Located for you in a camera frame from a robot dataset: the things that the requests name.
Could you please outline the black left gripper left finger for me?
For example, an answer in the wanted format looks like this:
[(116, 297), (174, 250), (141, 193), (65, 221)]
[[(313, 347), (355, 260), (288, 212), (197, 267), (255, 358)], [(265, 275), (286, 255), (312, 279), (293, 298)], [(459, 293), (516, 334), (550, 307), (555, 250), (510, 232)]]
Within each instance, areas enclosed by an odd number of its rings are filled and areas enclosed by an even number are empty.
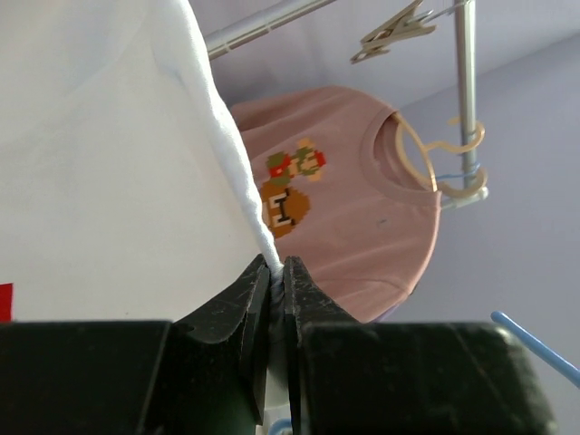
[(176, 425), (258, 425), (265, 408), (270, 271), (256, 256), (225, 290), (175, 323)]

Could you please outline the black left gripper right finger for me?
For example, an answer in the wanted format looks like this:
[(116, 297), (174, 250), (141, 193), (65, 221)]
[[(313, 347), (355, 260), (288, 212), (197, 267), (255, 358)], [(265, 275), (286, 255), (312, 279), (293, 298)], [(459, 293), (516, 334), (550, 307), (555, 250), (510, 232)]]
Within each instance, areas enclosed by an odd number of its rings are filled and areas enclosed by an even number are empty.
[(358, 321), (318, 287), (298, 256), (289, 256), (285, 260), (283, 288), (285, 354), (291, 423), (293, 433), (300, 434), (302, 411), (299, 350), (304, 327), (310, 323), (358, 324)]

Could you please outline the white red printed t-shirt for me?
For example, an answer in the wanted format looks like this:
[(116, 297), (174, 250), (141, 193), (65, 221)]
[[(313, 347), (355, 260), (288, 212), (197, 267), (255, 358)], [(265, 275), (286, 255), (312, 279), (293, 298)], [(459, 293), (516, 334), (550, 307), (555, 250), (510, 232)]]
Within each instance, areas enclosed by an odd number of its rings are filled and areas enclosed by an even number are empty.
[(283, 266), (186, 1), (1, 4), (1, 431), (176, 425), (175, 323)]

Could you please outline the light blue wire hanger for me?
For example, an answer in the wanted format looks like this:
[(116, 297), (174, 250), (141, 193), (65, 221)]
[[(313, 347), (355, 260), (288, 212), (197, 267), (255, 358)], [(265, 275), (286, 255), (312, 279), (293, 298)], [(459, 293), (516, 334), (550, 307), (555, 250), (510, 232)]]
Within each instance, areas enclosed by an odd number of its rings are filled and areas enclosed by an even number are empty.
[(507, 329), (534, 355), (547, 363), (560, 375), (571, 382), (577, 389), (580, 387), (579, 369), (567, 359), (544, 344), (526, 328), (515, 322), (511, 317), (500, 311), (493, 311), (490, 319)]

